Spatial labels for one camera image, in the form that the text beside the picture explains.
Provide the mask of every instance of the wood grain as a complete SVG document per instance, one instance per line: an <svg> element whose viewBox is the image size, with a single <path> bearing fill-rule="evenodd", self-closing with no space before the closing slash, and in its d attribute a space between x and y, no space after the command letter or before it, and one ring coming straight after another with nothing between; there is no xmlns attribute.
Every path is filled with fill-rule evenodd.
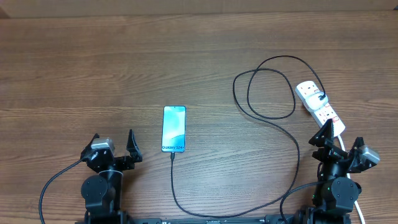
<svg viewBox="0 0 398 224"><path fill-rule="evenodd" d="M2 0L11 18L393 10L397 0Z"/></svg>
<svg viewBox="0 0 398 224"><path fill-rule="evenodd" d="M377 149L381 163L353 179L368 223L395 223L398 168L398 17L396 12L302 12L206 16L92 17L0 21L0 223L39 223L37 203L46 181L75 162L94 133L124 152L134 129L144 162L125 173L123 207L134 217L190 217L174 204L170 158L160 152L162 108L187 107L187 150L175 159L175 189L192 212L232 214L281 195L294 175L293 142L240 113L233 78L265 58L289 54L319 74L347 126ZM314 80L289 59L267 67L293 86ZM244 101L249 77L237 82ZM285 80L269 72L253 81L260 113L287 114ZM300 144L297 185L316 180L318 130L297 102L275 121ZM47 223L73 223L85 212L84 164L59 177L44 198ZM310 204L313 189L293 194L286 212ZM278 213L279 205L252 212ZM357 214L352 213L355 223Z"/></svg>

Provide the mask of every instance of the charging cable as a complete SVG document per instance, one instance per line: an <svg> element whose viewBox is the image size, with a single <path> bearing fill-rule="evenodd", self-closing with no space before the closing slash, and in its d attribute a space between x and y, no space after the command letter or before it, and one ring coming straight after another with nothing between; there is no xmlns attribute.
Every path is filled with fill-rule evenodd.
<svg viewBox="0 0 398 224"><path fill-rule="evenodd" d="M340 135L337 135L337 138L338 138L338 142L340 143L341 149L343 151L345 151L346 148L344 147L343 139L341 138ZM363 214L362 214L362 211L361 211L361 209L359 207L358 201L356 200L354 204L355 204L355 208L356 208L356 210L358 212L359 218L361 219L361 223L365 224L365 218L363 217Z"/></svg>
<svg viewBox="0 0 398 224"><path fill-rule="evenodd" d="M298 172L299 172L299 166L300 166L300 147L299 147L299 143L297 142L297 140L296 140L287 130L285 130L285 129L282 128L281 126L279 126L279 125L277 125L277 124L275 124L275 123L273 123L273 122L271 122L271 121L268 121L267 119L272 119L272 120L275 120L275 119L284 119L284 118L287 118L287 117L289 117L290 115L292 115L292 114L294 113L294 111L295 111L296 99L295 99L295 96L294 96L294 91L293 91L292 85L290 84L289 79L285 76L285 74L283 74L282 72L280 72L280 71L278 71L278 70L275 70L275 69L271 69L271 68L261 68L261 66L262 66L264 63L268 62L269 60L272 60L272 59L275 59L275 58L282 58L282 57L296 59L296 60L299 60L299 61L301 61L302 63L304 63L304 64L311 70L311 72L314 74L315 78L319 81L319 84L320 84L320 86L321 86L321 88L322 88L322 90L323 90L323 95L320 95L320 96L319 96L319 100L320 100L320 101L327 101L327 99L324 100L324 98L326 98L326 91L325 91L325 88L323 87L322 82L321 82L321 80L319 79L317 73L314 71L314 69L313 69L307 62L305 62L304 60L302 60L301 58L298 58L298 57L295 57L295 56L291 56L291 55L279 55L279 56L271 57L271 58L266 59L265 61L261 62L260 65L259 65L256 69L254 69L254 70L249 70L249 71L240 73L239 75L237 75L237 76L235 77L235 79L234 79L234 81L233 81L233 84L232 84L232 94L233 94L233 98L234 98L234 101L235 101L235 103L236 103L236 106L238 106L238 108L240 109L240 111L243 112L246 116L248 116L248 117L250 117L250 118L252 118L252 119L255 119L255 120L257 120L257 121L267 123L267 124L269 124L269 125L275 127L275 128L278 129L279 131L282 131L284 134L286 134L286 135L293 141L293 143L295 144L295 146L296 146L296 148L297 148L297 166L296 166L296 169L295 169L294 178L293 178L292 183L290 184L289 188L288 188L288 189L286 190L286 192L285 192L284 194L282 194L279 198L276 198L276 199L274 199L274 200L271 201L271 202L268 202L268 203L266 203L266 204L264 204L264 205L260 205L260 206L254 207L254 208L252 208L252 209L250 209L250 210L247 210L247 211L241 212L241 213L237 213L237 214L234 214L234 215L222 215L222 216L218 216L218 215L206 215L206 214L199 214L199 213L189 212L189 211L187 211L186 209L182 208L182 206L178 203L177 198L176 198L176 196L175 196L175 192L174 192L174 183L173 183L173 161L174 161L174 158L175 158L175 154L172 152L171 155L170 155L170 158L171 158L171 187L172 187L172 193L173 193L174 202L175 202L175 204L177 205L177 207L178 207L179 209L181 209L181 211L183 211L183 212L185 212L185 213L187 213L187 214L189 214L189 215L196 216L196 217L205 217L205 218L232 218L232 217L238 217L238 216L247 214L247 213L249 213L249 212L253 212L253 211L257 210L257 209L264 208L264 207L266 207L266 206L268 206L268 205L272 205L273 203L275 203L275 202L277 202L277 201L279 201L279 200L281 200L281 199L283 199L284 197L287 197L287 196L289 195L289 192L292 190L292 187L293 187L293 185L294 185L294 183L295 183L295 181L296 181L296 178L297 178L297 174L298 174ZM288 86L289 86L289 88L290 88L290 92L291 92L291 94L292 94L292 99L293 99L293 108L292 108L292 111L291 111L289 114L287 114L287 115L282 115L282 116L277 116L277 117L265 116L265 115L263 115L263 114L258 113L258 112L252 107L252 105L250 104L250 101L249 101L250 86L251 86L251 83L252 83L252 81L253 81L254 76L255 76L259 71L270 71L270 72L278 73L279 75L282 75L283 78L286 80L286 82L287 82L287 84L288 84ZM239 103L239 101L238 101L238 99L237 99L237 97L236 97L236 92L235 92L235 83L236 83L236 80L237 80L240 76L245 75L245 74L250 74L250 73L251 73L251 78L250 78L250 80L249 80L248 89L247 89L247 92L246 92L246 103L247 103L249 109L250 109L255 115L252 115L252 114L248 113L247 111L245 111L245 110L243 109L243 107L241 106L241 104Z"/></svg>

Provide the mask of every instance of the white power strip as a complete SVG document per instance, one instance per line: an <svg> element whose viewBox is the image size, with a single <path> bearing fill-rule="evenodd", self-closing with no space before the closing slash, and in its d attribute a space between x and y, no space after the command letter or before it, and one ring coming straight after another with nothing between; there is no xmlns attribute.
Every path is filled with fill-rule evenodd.
<svg viewBox="0 0 398 224"><path fill-rule="evenodd" d="M298 84L295 91L319 127L322 127L326 120L332 119L334 137L339 136L344 131L346 126L328 103L328 98L319 99L319 96L322 96L323 92L319 91L319 88L313 81L305 81Z"/></svg>

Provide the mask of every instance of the white cable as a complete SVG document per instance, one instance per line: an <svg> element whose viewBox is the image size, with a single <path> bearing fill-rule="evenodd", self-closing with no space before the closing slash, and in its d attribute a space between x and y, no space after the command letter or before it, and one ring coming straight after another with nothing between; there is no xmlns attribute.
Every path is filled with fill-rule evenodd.
<svg viewBox="0 0 398 224"><path fill-rule="evenodd" d="M101 172L99 172L98 174L102 173L102 172L118 172L123 176L123 173L118 171L118 170L102 170Z"/></svg>
<svg viewBox="0 0 398 224"><path fill-rule="evenodd" d="M343 139L341 138L340 135L337 135L337 138L338 138L338 141L340 142L341 149L342 149L343 151L345 151L346 148L344 147ZM361 211L361 209L359 208L358 201L356 200L354 204L355 204L355 207L356 207L356 211L358 212L359 218L361 219L361 223L362 223L362 224L365 224L365 218L363 217L362 211Z"/></svg>

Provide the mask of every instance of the wall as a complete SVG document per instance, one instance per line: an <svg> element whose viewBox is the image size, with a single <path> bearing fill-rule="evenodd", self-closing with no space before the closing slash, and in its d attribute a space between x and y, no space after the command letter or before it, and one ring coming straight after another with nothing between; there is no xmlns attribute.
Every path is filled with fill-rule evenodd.
<svg viewBox="0 0 398 224"><path fill-rule="evenodd" d="M0 18L393 10L398 0L3 0Z"/></svg>

